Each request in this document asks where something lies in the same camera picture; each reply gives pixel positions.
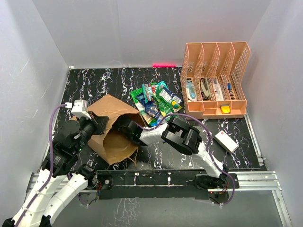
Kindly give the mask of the brown paper bag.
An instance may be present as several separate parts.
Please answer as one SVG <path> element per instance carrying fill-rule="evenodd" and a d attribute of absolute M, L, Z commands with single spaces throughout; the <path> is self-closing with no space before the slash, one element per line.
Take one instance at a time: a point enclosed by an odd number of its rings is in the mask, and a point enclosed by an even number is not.
<path fill-rule="evenodd" d="M 111 96 L 105 95 L 95 103 L 88 105 L 87 111 L 97 116 L 108 116 L 109 121 L 102 135 L 93 135 L 88 141 L 88 146 L 108 164 L 121 162 L 135 153 L 139 146 L 132 142 L 126 135 L 114 128 L 114 124 L 128 119 L 145 126 L 144 119 L 139 110 L 127 103 Z"/>

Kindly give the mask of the green Chuba cassava chips bag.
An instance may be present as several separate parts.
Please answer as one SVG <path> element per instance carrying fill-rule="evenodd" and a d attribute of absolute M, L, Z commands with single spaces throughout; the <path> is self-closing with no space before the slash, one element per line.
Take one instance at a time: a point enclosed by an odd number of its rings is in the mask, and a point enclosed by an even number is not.
<path fill-rule="evenodd" d="M 152 105 L 154 108 L 156 108 L 158 110 L 157 114 L 155 114 L 156 118 L 153 118 L 153 114 L 150 116 L 148 113 L 146 113 L 144 111 L 144 106 L 138 101 L 137 97 L 143 95 L 143 89 L 142 87 L 139 89 L 136 89 L 132 92 L 130 92 L 131 97 L 135 103 L 135 106 L 137 107 L 137 109 L 139 110 L 141 116 L 143 117 L 143 119 L 146 121 L 146 123 L 151 126 L 151 123 L 160 119 L 163 119 L 163 115 L 161 113 L 161 111 L 158 109 L 158 106 L 156 104 L 155 101 L 152 102 Z"/>

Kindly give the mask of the dark blue snack bag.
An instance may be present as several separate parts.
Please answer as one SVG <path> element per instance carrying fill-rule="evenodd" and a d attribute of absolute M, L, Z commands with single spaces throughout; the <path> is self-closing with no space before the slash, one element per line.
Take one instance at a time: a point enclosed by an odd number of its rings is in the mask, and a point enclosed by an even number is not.
<path fill-rule="evenodd" d="M 145 102 L 144 95 L 138 96 L 137 99 L 144 106 L 145 112 L 153 109 L 152 101 Z"/>

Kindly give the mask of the teal red candy bag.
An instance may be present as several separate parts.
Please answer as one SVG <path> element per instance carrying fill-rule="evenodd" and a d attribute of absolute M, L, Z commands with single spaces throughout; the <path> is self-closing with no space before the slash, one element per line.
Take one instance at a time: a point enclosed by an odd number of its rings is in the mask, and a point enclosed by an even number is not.
<path fill-rule="evenodd" d="M 168 88 L 164 81 L 159 83 L 142 84 L 145 103 L 153 101 L 153 97 L 156 95 L 156 90 L 163 87 Z"/>

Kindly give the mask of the green white snack bag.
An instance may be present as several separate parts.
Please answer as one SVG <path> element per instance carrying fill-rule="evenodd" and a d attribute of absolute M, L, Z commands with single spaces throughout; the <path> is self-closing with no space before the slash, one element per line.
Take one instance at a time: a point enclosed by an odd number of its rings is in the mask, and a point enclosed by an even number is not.
<path fill-rule="evenodd" d="M 172 113 L 177 113 L 182 108 L 181 98 L 164 86 L 157 87 L 156 97 L 168 105 Z"/>

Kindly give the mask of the blue white snack bag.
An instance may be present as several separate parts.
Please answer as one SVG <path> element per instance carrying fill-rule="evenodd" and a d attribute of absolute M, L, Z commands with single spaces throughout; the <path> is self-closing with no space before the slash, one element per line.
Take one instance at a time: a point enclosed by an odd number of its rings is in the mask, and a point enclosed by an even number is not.
<path fill-rule="evenodd" d="M 168 114 L 172 114 L 170 108 L 168 105 L 166 105 L 162 100 L 156 97 L 156 95 L 153 97 L 153 101 L 156 102 L 158 109 L 161 111 L 163 117 L 165 117 Z M 157 114 L 158 110 L 153 107 L 152 110 L 146 111 L 150 116 L 153 114 L 153 118 L 156 118 L 155 114 Z"/>

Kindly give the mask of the small blue snack packet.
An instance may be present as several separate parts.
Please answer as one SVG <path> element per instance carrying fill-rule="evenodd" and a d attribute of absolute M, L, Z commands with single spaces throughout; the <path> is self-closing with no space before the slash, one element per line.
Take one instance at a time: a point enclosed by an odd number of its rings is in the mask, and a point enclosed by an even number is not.
<path fill-rule="evenodd" d="M 156 120 L 154 122 L 151 123 L 151 126 L 154 127 L 154 126 L 158 126 L 158 125 L 161 125 L 163 123 L 164 120 Z"/>

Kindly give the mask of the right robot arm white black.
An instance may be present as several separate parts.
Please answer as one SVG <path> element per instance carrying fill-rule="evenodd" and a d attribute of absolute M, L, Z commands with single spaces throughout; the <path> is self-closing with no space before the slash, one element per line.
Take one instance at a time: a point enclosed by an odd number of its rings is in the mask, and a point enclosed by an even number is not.
<path fill-rule="evenodd" d="M 160 126 L 146 128 L 122 115 L 112 128 L 122 133 L 135 145 L 147 146 L 166 142 L 179 153 L 201 160 L 201 166 L 206 174 L 196 178 L 197 188 L 226 189 L 228 187 L 228 168 L 204 146 L 199 130 L 184 121 L 173 117 Z"/>

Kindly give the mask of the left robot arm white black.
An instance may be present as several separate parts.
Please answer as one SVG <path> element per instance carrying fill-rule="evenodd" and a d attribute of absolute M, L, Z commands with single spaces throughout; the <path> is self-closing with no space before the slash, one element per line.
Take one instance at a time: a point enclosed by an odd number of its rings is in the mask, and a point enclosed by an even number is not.
<path fill-rule="evenodd" d="M 18 213 L 4 221 L 5 227 L 50 227 L 63 209 L 83 189 L 92 189 L 98 183 L 97 171 L 83 164 L 68 183 L 56 191 L 78 161 L 78 154 L 93 135 L 105 132 L 108 116 L 69 120 L 60 128 L 42 163 L 38 179 Z"/>

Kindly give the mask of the pink tape strip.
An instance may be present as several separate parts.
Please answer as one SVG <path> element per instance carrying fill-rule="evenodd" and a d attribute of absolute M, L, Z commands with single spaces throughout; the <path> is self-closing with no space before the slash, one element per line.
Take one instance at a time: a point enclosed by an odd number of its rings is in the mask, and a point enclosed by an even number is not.
<path fill-rule="evenodd" d="M 153 68 L 169 68 L 169 67 L 176 67 L 175 64 L 173 63 L 167 63 L 167 62 L 158 62 L 158 63 L 154 63 L 152 65 Z"/>

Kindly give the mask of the blue white tape dispenser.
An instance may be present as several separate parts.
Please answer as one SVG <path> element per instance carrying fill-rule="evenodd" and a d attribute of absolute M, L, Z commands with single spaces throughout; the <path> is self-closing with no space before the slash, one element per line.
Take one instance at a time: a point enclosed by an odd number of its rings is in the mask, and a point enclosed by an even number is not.
<path fill-rule="evenodd" d="M 193 102 L 197 101 L 196 89 L 191 79 L 186 80 L 186 93 L 188 100 Z"/>

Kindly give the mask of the grey stapler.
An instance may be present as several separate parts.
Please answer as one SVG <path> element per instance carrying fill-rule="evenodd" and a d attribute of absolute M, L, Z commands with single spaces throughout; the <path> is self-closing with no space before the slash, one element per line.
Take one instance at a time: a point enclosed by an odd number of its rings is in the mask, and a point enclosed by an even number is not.
<path fill-rule="evenodd" d="M 200 79 L 200 90 L 204 99 L 209 100 L 211 98 L 210 87 L 207 79 Z"/>

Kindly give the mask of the orange plastic desk organizer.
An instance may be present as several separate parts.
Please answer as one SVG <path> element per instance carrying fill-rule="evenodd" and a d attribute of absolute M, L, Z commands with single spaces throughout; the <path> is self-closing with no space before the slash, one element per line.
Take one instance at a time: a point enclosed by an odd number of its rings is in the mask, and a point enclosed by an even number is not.
<path fill-rule="evenodd" d="M 242 118 L 246 114 L 247 100 L 241 82 L 250 57 L 247 42 L 186 43 L 180 83 L 186 114 L 197 119 Z M 204 99 L 200 79 L 207 79 L 211 98 Z M 186 80 L 194 83 L 197 101 L 188 100 Z M 221 86 L 224 100 L 217 101 L 214 80 Z M 231 83 L 232 91 L 227 84 Z M 229 105 L 230 114 L 222 114 L 220 106 Z"/>

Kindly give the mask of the white flat box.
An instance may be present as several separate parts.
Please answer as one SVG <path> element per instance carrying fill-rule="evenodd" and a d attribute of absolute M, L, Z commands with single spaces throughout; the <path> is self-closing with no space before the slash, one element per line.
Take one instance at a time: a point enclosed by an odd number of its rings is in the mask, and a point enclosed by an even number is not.
<path fill-rule="evenodd" d="M 219 131 L 214 139 L 228 152 L 234 153 L 239 145 L 224 131 Z"/>

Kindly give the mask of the yellow small object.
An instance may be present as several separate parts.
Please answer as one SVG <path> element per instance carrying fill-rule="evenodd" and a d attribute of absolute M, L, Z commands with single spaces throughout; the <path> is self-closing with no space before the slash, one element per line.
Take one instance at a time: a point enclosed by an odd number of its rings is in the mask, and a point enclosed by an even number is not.
<path fill-rule="evenodd" d="M 220 106 L 220 110 L 222 114 L 230 114 L 231 113 L 231 108 L 229 105 L 222 105 Z"/>

